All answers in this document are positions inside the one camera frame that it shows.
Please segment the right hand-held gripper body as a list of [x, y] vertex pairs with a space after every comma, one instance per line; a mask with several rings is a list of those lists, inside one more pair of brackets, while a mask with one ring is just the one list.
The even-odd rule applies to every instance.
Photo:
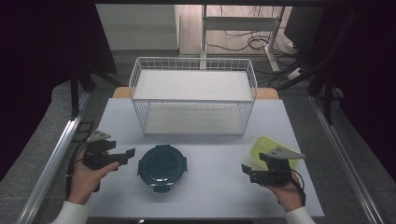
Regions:
[[259, 158], [267, 165], [267, 170], [261, 173], [259, 183], [283, 186], [291, 179], [290, 159], [303, 160], [305, 155], [285, 147], [275, 147], [269, 152], [260, 153]]

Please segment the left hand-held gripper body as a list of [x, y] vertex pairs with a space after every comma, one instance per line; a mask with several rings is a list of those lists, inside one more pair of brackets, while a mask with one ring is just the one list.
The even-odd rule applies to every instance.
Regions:
[[95, 130], [86, 141], [83, 164], [93, 170], [102, 169], [113, 162], [118, 162], [116, 155], [109, 155], [108, 151], [116, 147], [115, 141], [108, 141], [111, 135]]

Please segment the yellow-green rectangular lidded container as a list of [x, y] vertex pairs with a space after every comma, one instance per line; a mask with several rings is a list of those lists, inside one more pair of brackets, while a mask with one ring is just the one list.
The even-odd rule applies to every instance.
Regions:
[[260, 159], [259, 154], [267, 153], [276, 147], [288, 148], [269, 136], [263, 135], [258, 137], [249, 152], [252, 162], [260, 169], [267, 170], [268, 167], [266, 163]]

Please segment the round dark teal lidded container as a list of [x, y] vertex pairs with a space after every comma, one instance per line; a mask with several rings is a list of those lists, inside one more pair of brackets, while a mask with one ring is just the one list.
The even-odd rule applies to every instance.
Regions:
[[187, 158], [175, 147], [158, 145], [138, 163], [137, 174], [154, 192], [168, 192], [188, 171]]

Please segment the white wire shelf rack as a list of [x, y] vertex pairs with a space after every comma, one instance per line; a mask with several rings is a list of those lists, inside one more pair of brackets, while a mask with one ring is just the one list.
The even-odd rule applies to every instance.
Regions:
[[139, 57], [129, 93], [145, 134], [242, 135], [257, 80], [249, 59]]

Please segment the person's right hand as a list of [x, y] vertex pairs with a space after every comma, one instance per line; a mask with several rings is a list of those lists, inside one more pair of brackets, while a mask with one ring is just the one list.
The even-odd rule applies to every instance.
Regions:
[[290, 212], [303, 206], [300, 193], [291, 182], [281, 187], [266, 185], [264, 187], [275, 194], [278, 203], [284, 208], [285, 212]]

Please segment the person's left hand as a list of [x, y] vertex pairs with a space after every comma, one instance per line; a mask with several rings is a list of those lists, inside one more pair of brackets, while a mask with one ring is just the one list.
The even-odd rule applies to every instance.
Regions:
[[68, 202], [82, 205], [90, 199], [101, 179], [120, 166], [118, 162], [112, 162], [104, 168], [93, 170], [83, 164], [83, 156], [84, 150], [78, 154], [78, 158], [74, 163], [70, 193], [67, 196]]

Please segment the wooden table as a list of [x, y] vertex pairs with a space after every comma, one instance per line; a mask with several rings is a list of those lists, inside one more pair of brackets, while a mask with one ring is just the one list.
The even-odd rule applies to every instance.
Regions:
[[[128, 87], [118, 87], [113, 93], [114, 98], [129, 98]], [[258, 100], [278, 100], [278, 92], [273, 88], [258, 88], [256, 98]]]

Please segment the black metal stand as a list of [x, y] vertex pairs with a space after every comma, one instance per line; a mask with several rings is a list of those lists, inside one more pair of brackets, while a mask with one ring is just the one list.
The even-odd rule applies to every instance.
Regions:
[[76, 119], [81, 112], [78, 85], [81, 85], [85, 92], [93, 92], [95, 90], [95, 84], [91, 74], [97, 75], [115, 87], [121, 86], [121, 82], [115, 78], [115, 72], [107, 73], [92, 65], [74, 65], [70, 72], [71, 120]]
[[326, 35], [323, 42], [301, 57], [296, 62], [295, 67], [301, 64], [308, 64], [307, 58], [313, 58], [315, 55], [317, 55], [317, 62], [309, 65], [295, 79], [289, 80], [277, 88], [279, 91], [283, 91], [312, 77], [313, 79], [307, 87], [307, 92], [309, 95], [318, 95], [320, 91], [324, 91], [322, 115], [329, 125], [332, 125], [332, 89], [334, 87], [334, 74], [331, 66], [336, 53], [340, 50], [357, 16], [357, 9], [347, 8], [346, 12]]

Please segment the white power strip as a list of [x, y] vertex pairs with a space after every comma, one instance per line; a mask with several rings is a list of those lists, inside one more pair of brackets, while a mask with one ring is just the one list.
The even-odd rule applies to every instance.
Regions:
[[288, 75], [288, 80], [293, 80], [295, 78], [297, 78], [300, 74], [302, 74], [304, 72], [304, 69], [302, 68], [296, 68], [294, 71], [292, 71], [289, 75]]

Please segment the white cabinet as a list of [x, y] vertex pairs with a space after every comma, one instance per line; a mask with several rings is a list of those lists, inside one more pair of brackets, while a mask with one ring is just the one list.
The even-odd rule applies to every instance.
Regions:
[[179, 49], [176, 5], [97, 4], [111, 50]]

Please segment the black floor bracket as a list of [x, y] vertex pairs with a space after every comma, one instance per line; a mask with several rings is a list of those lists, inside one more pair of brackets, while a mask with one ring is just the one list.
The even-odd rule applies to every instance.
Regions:
[[84, 142], [92, 133], [93, 121], [83, 121], [78, 125], [78, 128], [73, 136], [72, 142]]

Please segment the aluminium rail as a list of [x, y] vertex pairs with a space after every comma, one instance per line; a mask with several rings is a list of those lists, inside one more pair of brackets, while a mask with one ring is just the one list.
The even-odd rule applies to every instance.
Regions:
[[25, 206], [21, 210], [19, 217], [15, 224], [32, 224], [35, 216], [50, 188], [53, 178], [55, 177], [64, 155], [77, 131], [81, 118], [85, 113], [87, 103], [90, 101], [92, 94], [90, 92], [83, 92], [81, 98], [78, 100], [77, 115], [70, 119], [61, 134], [55, 148], [53, 149], [46, 166], [44, 167], [40, 177], [38, 178], [35, 187], [33, 188]]
[[323, 107], [320, 103], [319, 98], [316, 96], [309, 96], [308, 99], [318, 116], [318, 120], [322, 125], [324, 132], [326, 133], [330, 143], [332, 144], [332, 148], [338, 160], [340, 161], [344, 172], [346, 173], [346, 177], [351, 187], [353, 188], [358, 198], [358, 201], [361, 204], [361, 208], [364, 214], [367, 216], [367, 219], [371, 224], [385, 224], [384, 219], [381, 217], [378, 207], [376, 206], [370, 191], [361, 180], [361, 177], [358, 174], [356, 168], [354, 167], [351, 159], [348, 157], [345, 147], [342, 144], [336, 130], [326, 120], [323, 114]]

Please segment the white metal desk frame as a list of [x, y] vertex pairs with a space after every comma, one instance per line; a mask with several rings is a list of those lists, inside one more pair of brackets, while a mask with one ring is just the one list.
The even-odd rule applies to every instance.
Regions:
[[264, 47], [268, 62], [271, 65], [272, 71], [280, 72], [276, 57], [274, 54], [274, 44], [283, 19], [285, 7], [282, 7], [275, 17], [261, 18], [261, 17], [209, 17], [207, 16], [207, 5], [202, 5], [202, 41], [200, 57], [206, 57], [206, 32], [207, 31], [257, 31], [269, 32], [270, 37], [268, 43]]

